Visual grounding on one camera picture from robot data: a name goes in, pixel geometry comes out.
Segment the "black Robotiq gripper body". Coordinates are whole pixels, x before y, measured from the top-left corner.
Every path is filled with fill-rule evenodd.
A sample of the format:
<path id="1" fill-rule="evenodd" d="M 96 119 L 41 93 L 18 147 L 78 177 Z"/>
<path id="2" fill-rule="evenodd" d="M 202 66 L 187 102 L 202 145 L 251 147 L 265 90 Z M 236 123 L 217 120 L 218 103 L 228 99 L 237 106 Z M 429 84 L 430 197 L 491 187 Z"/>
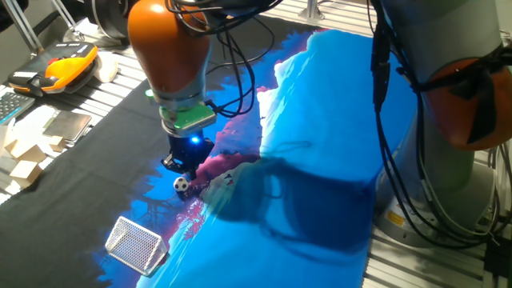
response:
<path id="1" fill-rule="evenodd" d="M 181 171 L 186 171 L 188 167 L 198 168 L 204 163 L 210 152 L 214 148 L 214 143 L 204 138 L 202 134 L 192 135 L 188 138 L 177 138 L 168 136 L 170 152 L 175 161 L 181 163 Z"/>

